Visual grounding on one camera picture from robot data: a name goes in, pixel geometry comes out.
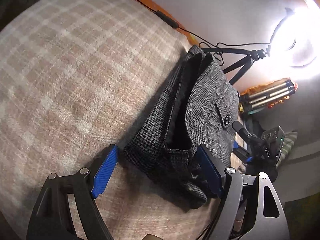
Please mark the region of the grey houndstooth pants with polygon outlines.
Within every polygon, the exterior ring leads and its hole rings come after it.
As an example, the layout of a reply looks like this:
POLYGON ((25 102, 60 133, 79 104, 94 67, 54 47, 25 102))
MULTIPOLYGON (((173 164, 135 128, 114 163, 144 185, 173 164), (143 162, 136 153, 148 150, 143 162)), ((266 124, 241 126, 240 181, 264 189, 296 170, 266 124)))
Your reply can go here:
POLYGON ((212 156, 230 165, 238 103, 238 91, 212 55, 192 46, 125 146, 124 155, 154 183, 197 209, 213 194, 196 149, 204 145, 212 156))

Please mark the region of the plaid beige bed sheet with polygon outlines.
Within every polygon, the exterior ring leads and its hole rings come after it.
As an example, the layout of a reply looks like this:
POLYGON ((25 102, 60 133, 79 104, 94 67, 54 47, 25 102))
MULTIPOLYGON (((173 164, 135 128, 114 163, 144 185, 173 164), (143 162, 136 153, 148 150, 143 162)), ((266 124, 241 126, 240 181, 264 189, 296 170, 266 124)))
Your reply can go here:
POLYGON ((1 31, 1 213, 21 239, 48 175, 124 147, 189 49, 134 0, 40 0, 1 31))

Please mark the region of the green striped pillow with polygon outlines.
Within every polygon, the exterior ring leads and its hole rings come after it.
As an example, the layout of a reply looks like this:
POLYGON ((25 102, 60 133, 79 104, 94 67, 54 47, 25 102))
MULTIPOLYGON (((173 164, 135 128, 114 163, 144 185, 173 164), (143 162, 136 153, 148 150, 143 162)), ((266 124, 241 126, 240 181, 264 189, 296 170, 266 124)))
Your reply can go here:
POLYGON ((283 165, 285 160, 288 158, 292 148, 295 145, 297 137, 298 137, 297 130, 294 130, 292 132, 285 134, 284 142, 283 142, 283 145, 281 148, 281 155, 280 155, 280 158, 276 164, 276 169, 278 169, 281 165, 283 165))

